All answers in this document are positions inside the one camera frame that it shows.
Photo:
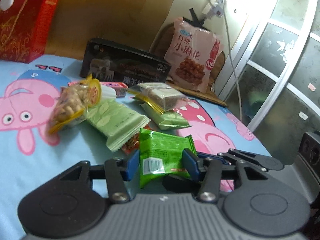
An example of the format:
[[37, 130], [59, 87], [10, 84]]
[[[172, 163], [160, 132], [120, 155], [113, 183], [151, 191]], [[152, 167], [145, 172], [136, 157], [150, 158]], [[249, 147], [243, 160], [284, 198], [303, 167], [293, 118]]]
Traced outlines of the red spicy snack packet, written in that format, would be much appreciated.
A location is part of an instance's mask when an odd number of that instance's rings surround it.
[[121, 147], [126, 155], [139, 149], [139, 131], [140, 129]]

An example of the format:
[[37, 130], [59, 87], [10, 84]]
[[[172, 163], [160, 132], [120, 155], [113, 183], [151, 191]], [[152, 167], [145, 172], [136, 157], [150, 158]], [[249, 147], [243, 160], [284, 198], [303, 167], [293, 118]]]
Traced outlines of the bright green snack packet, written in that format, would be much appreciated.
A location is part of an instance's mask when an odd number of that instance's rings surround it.
[[139, 131], [139, 187], [168, 174], [190, 178], [182, 164], [183, 150], [196, 153], [193, 137], [179, 137], [141, 128]]

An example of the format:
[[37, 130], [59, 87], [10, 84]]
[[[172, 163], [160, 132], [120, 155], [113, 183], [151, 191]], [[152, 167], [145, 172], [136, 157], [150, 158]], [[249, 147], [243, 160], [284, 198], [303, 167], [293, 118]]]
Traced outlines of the pale green leaf-print packet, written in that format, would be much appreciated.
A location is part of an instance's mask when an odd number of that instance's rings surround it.
[[107, 148], [115, 152], [127, 143], [150, 119], [114, 99], [106, 99], [88, 109], [86, 120], [107, 137]]

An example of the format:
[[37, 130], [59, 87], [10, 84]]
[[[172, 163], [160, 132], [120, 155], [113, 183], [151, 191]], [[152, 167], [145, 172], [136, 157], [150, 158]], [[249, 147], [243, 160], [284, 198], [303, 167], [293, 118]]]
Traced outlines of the pale green snack packet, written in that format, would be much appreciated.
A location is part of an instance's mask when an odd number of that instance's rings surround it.
[[189, 128], [189, 122], [180, 114], [175, 111], [164, 112], [163, 114], [157, 113], [147, 103], [140, 105], [144, 109], [146, 115], [162, 130], [174, 130]]

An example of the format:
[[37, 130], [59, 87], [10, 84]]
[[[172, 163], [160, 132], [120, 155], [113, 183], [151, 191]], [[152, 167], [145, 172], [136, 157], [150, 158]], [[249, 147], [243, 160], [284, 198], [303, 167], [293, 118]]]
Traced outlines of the yellow peanut snack bag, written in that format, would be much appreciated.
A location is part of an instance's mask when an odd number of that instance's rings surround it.
[[48, 133], [55, 134], [83, 122], [88, 109], [99, 103], [101, 94], [100, 82], [91, 76], [63, 87], [50, 116]]

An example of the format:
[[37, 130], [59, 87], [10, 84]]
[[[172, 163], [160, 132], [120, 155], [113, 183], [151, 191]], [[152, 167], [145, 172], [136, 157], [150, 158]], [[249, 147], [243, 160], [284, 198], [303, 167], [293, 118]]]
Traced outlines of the pink long candy box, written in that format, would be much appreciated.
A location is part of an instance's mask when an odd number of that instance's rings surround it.
[[123, 82], [101, 82], [102, 86], [112, 88], [116, 91], [117, 98], [124, 98], [127, 94], [127, 85]]

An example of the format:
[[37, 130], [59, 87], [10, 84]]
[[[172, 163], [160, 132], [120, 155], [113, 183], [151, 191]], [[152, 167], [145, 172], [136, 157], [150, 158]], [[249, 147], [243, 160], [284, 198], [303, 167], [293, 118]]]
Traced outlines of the clear brown cake packet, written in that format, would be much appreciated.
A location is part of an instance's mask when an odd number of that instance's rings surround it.
[[130, 87], [128, 92], [134, 95], [136, 100], [145, 102], [159, 114], [184, 107], [189, 101], [178, 90], [160, 82], [139, 83]]

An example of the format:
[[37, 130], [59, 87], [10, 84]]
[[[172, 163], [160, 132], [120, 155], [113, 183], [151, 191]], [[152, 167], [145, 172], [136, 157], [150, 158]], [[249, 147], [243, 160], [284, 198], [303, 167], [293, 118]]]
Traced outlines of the black speaker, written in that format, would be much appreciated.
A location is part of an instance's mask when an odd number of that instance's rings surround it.
[[312, 168], [319, 169], [319, 135], [317, 133], [304, 133], [298, 152]]

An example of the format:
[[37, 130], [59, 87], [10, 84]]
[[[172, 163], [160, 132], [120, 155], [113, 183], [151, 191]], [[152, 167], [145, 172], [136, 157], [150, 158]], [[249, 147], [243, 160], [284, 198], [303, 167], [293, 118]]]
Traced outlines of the sliding glass door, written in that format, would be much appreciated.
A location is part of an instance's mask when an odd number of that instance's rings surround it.
[[291, 164], [303, 134], [319, 130], [319, 0], [227, 0], [226, 16], [242, 30], [212, 90]]

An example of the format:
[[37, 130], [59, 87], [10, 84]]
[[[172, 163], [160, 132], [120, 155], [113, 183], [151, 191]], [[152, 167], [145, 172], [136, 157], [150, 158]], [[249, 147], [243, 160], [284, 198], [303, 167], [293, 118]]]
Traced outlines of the Peppa Pig bed sheet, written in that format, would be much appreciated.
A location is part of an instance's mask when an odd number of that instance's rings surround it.
[[[53, 55], [43, 55], [29, 64], [2, 61], [1, 98], [26, 96], [39, 80], [61, 89], [80, 80], [81, 66], [79, 60]], [[177, 112], [188, 121], [212, 127], [210, 137], [195, 140], [201, 152], [215, 154], [238, 148], [268, 155], [254, 134], [225, 107], [194, 100]], [[24, 236], [17, 208], [26, 194], [81, 160], [102, 164], [108, 158], [124, 155], [121, 150], [111, 152], [106, 137], [86, 121], [61, 130], [57, 144], [52, 145], [41, 138], [36, 127], [22, 137], [18, 136], [19, 130], [13, 119], [1, 127], [1, 239]]]

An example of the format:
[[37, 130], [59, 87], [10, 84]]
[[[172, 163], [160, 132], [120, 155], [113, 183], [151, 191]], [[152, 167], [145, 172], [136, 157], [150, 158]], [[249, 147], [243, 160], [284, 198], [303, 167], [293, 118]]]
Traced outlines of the black cardboard box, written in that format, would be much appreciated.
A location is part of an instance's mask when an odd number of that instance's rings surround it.
[[143, 82], [165, 82], [171, 65], [146, 51], [103, 38], [87, 42], [80, 77], [90, 74], [99, 81], [123, 82], [134, 86]]

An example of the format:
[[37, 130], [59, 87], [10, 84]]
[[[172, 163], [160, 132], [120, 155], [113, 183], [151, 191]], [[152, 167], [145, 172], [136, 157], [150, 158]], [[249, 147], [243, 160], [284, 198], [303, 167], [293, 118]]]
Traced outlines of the pink twisted-dough snack bag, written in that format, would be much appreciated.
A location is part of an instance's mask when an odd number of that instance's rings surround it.
[[177, 18], [164, 57], [171, 64], [169, 79], [179, 87], [205, 93], [210, 73], [222, 50], [220, 35]]

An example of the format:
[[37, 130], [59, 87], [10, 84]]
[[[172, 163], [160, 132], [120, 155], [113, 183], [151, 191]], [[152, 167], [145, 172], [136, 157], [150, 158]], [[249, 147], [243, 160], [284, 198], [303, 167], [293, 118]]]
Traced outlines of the brown wooden chair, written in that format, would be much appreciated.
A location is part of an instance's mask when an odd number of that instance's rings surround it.
[[172, 65], [167, 81], [177, 90], [225, 106], [211, 90], [226, 59], [221, 40], [179, 18], [159, 32], [150, 52]]

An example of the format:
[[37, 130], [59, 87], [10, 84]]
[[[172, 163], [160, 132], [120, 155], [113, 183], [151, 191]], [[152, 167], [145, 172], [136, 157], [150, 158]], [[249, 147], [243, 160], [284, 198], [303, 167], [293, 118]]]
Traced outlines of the white power strip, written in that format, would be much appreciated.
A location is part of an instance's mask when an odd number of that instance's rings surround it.
[[224, 6], [225, 6], [226, 0], [211, 0], [211, 3], [208, 3], [202, 13], [201, 13], [201, 18], [203, 20], [210, 20], [212, 17], [216, 16], [217, 18], [221, 18], [225, 11], [224, 11]]

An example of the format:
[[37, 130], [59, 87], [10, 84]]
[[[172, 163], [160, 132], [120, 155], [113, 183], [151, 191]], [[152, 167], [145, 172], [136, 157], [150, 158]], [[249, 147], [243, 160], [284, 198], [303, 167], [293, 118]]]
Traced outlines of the red gift box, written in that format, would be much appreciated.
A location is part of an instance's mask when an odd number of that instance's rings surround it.
[[1, 11], [1, 60], [30, 63], [44, 54], [59, 0], [14, 0]]

